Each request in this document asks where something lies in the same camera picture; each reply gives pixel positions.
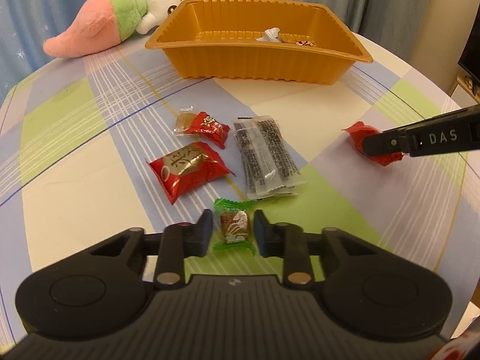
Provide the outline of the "red snack packet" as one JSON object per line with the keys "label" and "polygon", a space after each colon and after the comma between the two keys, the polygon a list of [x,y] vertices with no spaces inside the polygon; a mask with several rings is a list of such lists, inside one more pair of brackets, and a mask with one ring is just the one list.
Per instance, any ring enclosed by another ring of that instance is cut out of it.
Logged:
{"label": "red snack packet", "polygon": [[393,136],[381,133],[362,121],[343,129],[353,141],[354,147],[366,158],[381,166],[388,166],[403,159],[403,152]]}

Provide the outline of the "green candy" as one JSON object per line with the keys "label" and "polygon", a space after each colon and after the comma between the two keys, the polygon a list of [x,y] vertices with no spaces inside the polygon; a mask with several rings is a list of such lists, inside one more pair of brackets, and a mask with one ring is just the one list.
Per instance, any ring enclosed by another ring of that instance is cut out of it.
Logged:
{"label": "green candy", "polygon": [[214,244],[215,251],[245,249],[252,255],[256,254],[256,248],[251,241],[250,219],[255,205],[256,203],[251,200],[238,202],[217,198],[214,201],[220,225],[220,242]]}

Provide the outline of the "large red gold snack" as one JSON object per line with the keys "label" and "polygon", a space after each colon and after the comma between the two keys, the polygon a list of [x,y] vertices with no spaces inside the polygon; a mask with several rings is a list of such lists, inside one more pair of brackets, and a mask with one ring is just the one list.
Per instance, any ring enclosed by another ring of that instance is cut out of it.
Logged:
{"label": "large red gold snack", "polygon": [[232,174],[221,156],[201,141],[187,144],[148,166],[172,205],[181,195]]}

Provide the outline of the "clear black sesame packet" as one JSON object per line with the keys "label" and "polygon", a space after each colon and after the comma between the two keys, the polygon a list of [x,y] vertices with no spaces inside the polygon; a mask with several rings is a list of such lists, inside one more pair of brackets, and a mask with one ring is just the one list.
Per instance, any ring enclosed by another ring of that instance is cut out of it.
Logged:
{"label": "clear black sesame packet", "polygon": [[287,150],[277,122],[270,116],[233,121],[250,200],[293,197],[305,183]]}

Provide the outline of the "small red candy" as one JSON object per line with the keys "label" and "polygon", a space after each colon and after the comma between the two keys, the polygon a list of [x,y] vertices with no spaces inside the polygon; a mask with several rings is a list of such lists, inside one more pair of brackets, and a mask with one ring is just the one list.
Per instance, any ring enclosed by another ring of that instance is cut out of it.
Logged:
{"label": "small red candy", "polygon": [[229,131],[229,125],[222,124],[207,112],[201,111],[193,117],[192,122],[185,130],[185,134],[203,137],[224,150]]}

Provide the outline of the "white cabinet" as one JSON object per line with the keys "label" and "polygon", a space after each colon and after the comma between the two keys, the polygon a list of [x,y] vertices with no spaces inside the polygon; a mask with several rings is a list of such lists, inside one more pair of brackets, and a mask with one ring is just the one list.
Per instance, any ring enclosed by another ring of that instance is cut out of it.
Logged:
{"label": "white cabinet", "polygon": [[479,105],[479,89],[474,85],[472,77],[463,70],[457,73],[448,94],[460,108]]}

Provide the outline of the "checkered tablecloth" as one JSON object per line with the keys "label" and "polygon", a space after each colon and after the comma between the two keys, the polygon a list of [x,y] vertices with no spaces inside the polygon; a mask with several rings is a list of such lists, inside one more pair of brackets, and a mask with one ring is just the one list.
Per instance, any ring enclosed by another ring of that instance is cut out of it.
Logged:
{"label": "checkered tablecloth", "polygon": [[114,49],[57,59],[14,86],[1,105],[1,350],[24,336],[20,283],[131,227],[149,233],[194,221],[219,197],[246,198],[236,142],[220,156],[231,174],[171,204],[149,162],[181,148],[176,113],[220,122],[271,116],[304,183],[259,203],[273,222],[310,233],[334,226],[437,272],[451,287],[443,329],[453,334],[479,280],[479,153],[404,157],[390,166],[358,153],[347,128],[407,125],[456,103],[396,55],[364,39],[371,63],[334,85],[186,80],[163,52],[134,37]]}

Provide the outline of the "brown red candy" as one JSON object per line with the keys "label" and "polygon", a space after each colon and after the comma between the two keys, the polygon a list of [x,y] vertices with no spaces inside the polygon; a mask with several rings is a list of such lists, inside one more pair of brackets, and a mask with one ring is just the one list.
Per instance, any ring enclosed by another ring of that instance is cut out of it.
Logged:
{"label": "brown red candy", "polygon": [[311,41],[296,41],[295,45],[301,47],[315,47],[315,43]]}

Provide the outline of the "orange plastic tray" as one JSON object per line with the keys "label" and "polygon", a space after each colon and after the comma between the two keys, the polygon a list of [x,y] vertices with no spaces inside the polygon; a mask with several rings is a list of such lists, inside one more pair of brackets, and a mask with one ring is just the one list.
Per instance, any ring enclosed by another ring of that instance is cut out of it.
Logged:
{"label": "orange plastic tray", "polygon": [[335,13],[291,0],[188,0],[145,43],[184,78],[332,85],[373,57]]}

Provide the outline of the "grey-blue lace curtain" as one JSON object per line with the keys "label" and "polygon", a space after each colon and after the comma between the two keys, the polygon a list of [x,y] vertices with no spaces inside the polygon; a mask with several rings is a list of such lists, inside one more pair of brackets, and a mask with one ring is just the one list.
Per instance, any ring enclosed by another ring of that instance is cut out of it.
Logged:
{"label": "grey-blue lace curtain", "polygon": [[360,35],[410,58],[431,0],[366,0]]}

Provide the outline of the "silver green snack packet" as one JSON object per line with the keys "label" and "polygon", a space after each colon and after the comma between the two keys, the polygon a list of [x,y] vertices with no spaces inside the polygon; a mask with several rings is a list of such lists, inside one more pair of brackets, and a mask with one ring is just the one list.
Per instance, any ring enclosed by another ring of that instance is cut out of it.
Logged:
{"label": "silver green snack packet", "polygon": [[279,28],[268,28],[264,30],[262,35],[258,37],[256,41],[284,43],[281,39]]}

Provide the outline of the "carrot bunny plush toy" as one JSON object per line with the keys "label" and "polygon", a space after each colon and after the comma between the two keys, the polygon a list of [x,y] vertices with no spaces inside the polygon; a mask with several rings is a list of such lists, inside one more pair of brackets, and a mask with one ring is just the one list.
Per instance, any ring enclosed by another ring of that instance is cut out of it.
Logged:
{"label": "carrot bunny plush toy", "polygon": [[95,54],[162,24],[186,0],[86,0],[72,24],[43,42],[55,58]]}

